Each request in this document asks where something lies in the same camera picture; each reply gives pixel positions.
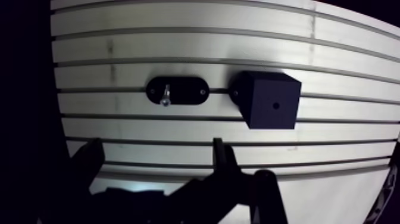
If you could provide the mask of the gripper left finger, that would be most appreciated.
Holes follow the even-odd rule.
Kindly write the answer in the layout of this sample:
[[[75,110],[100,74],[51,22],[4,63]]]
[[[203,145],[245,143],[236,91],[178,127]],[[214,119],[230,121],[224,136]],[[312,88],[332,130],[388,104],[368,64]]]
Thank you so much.
[[[83,223],[93,211],[89,187],[105,161],[102,141],[92,138],[72,156],[53,159],[40,193],[42,223]]]

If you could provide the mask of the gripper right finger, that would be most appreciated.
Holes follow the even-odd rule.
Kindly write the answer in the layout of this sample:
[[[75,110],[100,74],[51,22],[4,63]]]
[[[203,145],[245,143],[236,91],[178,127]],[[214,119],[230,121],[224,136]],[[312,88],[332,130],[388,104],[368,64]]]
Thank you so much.
[[[192,179],[168,196],[166,223],[219,223],[237,205],[249,207],[251,223],[287,223],[277,177],[270,170],[241,171],[233,148],[212,143],[213,173]]]

